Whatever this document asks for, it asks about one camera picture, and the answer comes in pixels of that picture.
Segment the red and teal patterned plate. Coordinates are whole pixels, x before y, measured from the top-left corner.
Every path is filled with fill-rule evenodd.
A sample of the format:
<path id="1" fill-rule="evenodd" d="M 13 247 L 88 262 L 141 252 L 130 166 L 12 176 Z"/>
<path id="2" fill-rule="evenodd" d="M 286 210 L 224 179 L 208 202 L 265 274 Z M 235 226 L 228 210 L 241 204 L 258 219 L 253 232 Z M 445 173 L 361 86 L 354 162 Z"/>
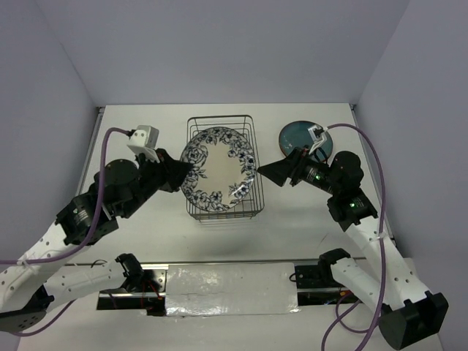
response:
<path id="1" fill-rule="evenodd" d="M 279 142 L 279 147 L 281 152 L 285 155 L 288 156 L 292 150 L 293 150 L 293 144 L 290 143 L 288 140 L 286 141 L 280 141 Z"/>

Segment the dark teal blossom plate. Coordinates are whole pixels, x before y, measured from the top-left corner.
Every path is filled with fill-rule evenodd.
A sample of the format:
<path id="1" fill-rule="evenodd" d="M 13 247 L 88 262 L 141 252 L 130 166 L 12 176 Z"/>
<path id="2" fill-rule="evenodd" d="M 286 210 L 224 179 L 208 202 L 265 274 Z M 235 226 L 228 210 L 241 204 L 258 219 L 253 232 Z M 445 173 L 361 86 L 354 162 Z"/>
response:
<path id="1" fill-rule="evenodd" d="M 304 146 L 310 147 L 312 139 L 309 135 L 308 128 L 314 125 L 311 121 L 294 121 L 284 126 L 279 133 L 279 142 L 288 140 L 293 144 L 293 149 Z M 314 160 L 318 162 L 327 162 L 333 153 L 333 140 L 326 133 L 327 141 L 315 151 Z"/>

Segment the blue floral white plate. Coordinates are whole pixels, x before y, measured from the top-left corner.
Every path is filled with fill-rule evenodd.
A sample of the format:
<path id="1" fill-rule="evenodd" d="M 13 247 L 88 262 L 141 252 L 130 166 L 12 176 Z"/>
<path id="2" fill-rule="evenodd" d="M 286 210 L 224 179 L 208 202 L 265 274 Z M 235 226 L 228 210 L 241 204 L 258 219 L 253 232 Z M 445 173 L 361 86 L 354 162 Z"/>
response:
<path id="1" fill-rule="evenodd" d="M 257 171 L 254 150 L 240 132 L 211 127 L 198 132 L 181 154 L 192 165 L 181 190 L 201 211 L 228 211 L 251 190 Z"/>

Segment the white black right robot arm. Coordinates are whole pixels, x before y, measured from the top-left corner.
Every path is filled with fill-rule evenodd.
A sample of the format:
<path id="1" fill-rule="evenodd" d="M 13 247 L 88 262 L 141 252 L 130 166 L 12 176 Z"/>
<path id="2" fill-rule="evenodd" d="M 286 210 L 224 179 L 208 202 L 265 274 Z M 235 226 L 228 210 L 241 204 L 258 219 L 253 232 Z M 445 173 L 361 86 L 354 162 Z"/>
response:
<path id="1" fill-rule="evenodd" d="M 342 285 L 374 311 L 371 331 L 379 329 L 395 350 L 439 333 L 448 301 L 419 280 L 388 235 L 379 231 L 377 210 L 361 189 L 363 170 L 356 154 L 340 151 L 327 165 L 296 148 L 258 172 L 278 186 L 303 181 L 330 195 L 331 217 L 362 251 L 375 275 L 360 268 L 345 250 L 334 249 L 320 255 L 318 278 L 326 286 Z"/>

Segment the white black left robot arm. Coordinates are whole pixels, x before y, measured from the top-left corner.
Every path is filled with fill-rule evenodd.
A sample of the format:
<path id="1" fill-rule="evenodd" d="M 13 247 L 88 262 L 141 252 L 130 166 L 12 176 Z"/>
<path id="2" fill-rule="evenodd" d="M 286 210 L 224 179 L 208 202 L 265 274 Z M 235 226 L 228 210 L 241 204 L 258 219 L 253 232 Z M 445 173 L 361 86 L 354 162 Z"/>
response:
<path id="1" fill-rule="evenodd" d="M 148 158 L 102 163 L 88 191 L 74 197 L 47 232 L 1 272 L 1 331 L 29 336 L 28 328 L 53 309 L 101 290 L 136 291 L 146 283 L 138 259 L 123 253 L 74 274 L 60 269 L 74 256 L 118 229 L 158 191 L 177 192 L 192 165 L 157 149 Z"/>

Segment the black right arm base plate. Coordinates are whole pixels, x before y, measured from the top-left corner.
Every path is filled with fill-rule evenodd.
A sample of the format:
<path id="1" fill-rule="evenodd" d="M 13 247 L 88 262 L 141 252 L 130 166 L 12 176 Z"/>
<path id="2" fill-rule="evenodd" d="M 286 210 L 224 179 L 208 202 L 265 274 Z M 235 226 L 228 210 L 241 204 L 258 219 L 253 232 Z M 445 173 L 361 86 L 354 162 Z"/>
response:
<path id="1" fill-rule="evenodd" d="M 299 290 L 317 290 L 327 287 L 318 265 L 296 265 L 294 280 Z"/>

